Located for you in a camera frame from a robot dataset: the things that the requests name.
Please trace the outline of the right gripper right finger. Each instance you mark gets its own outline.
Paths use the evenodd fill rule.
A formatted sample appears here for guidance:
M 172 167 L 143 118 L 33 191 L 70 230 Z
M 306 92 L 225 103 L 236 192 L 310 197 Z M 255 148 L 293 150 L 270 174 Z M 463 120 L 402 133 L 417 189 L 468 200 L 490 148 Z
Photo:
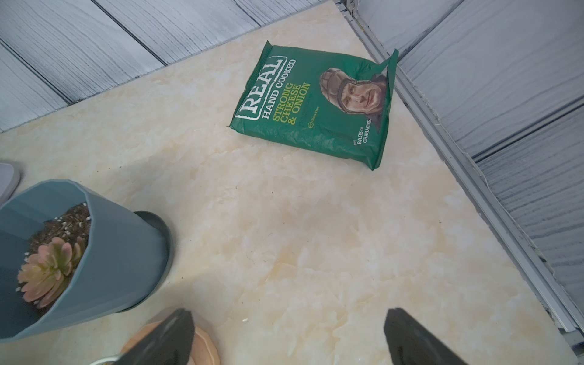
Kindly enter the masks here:
M 393 364 L 467 365 L 403 308 L 388 310 L 383 330 Z

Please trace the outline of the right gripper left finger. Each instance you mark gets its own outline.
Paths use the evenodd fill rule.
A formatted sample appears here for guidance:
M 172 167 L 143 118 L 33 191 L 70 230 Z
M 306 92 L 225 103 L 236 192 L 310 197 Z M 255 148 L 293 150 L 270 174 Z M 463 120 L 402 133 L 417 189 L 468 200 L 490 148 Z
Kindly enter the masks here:
M 115 364 L 181 364 L 189 362 L 195 324 L 188 310 L 175 310 L 130 348 Z

